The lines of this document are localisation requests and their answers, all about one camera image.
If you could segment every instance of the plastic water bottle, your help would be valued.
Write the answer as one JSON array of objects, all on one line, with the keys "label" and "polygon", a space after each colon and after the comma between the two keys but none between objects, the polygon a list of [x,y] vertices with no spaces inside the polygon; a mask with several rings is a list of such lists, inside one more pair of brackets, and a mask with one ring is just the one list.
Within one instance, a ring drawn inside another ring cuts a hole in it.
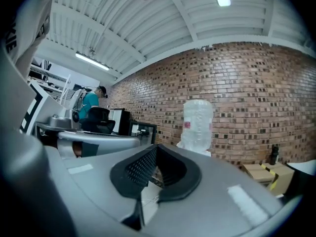
[{"label": "plastic water bottle", "polygon": [[181,141],[177,147],[204,154],[212,142],[213,108],[205,100],[191,100],[184,104]]}]

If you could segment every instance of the gray machine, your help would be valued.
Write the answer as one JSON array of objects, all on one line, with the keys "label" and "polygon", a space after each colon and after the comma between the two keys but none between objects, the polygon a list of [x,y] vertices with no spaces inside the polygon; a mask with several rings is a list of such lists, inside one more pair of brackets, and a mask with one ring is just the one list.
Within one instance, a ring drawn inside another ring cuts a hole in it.
[{"label": "gray machine", "polygon": [[[299,202],[282,206],[234,166],[173,146],[62,160],[35,137],[1,137],[3,176],[56,236],[267,236]],[[156,166],[165,186],[144,225],[140,193]]]}]

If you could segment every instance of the white wall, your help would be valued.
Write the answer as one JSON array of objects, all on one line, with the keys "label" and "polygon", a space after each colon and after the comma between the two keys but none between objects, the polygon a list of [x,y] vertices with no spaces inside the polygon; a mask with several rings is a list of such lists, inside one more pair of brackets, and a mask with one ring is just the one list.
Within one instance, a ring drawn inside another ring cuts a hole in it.
[{"label": "white wall", "polygon": [[[36,61],[39,62],[39,64],[40,64],[41,61],[43,61],[43,60],[36,57]],[[62,77],[68,77],[68,75],[70,75],[70,84],[69,84],[69,88],[70,89],[73,89],[74,85],[78,84],[78,85],[81,85],[81,86],[88,86],[92,90],[95,90],[95,88],[97,86],[99,86],[99,84],[100,84],[100,81],[98,81],[96,79],[87,77],[87,76],[85,76],[83,74],[80,74],[80,73],[75,72],[73,70],[70,70],[70,69],[67,69],[65,67],[59,66],[59,65],[54,64],[52,62],[50,62],[50,63],[52,64],[51,68],[49,70],[50,72],[52,72],[52,73],[54,73],[54,74],[56,74],[58,76],[62,76]],[[58,80],[54,80],[52,78],[48,78],[48,81],[52,82],[55,85],[62,86],[62,87],[65,84],[64,82],[61,82],[61,81],[58,81]]]}]

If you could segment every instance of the black cap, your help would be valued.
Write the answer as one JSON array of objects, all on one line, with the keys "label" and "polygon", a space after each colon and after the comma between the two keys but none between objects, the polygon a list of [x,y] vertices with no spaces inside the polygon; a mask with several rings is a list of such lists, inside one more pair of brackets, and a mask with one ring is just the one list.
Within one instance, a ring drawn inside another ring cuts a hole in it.
[{"label": "black cap", "polygon": [[99,86],[98,89],[102,90],[103,92],[103,97],[108,98],[107,96],[107,90],[104,86]]}]

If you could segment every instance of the brick wall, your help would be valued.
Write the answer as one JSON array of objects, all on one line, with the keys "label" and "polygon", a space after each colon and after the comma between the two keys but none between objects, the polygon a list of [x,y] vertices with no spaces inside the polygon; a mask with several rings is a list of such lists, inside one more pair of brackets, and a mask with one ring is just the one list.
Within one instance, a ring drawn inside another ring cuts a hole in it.
[{"label": "brick wall", "polygon": [[316,61],[296,50],[260,43],[225,43],[189,50],[115,84],[106,105],[158,126],[156,143],[176,145],[183,104],[213,104],[214,157],[232,164],[316,158]]}]

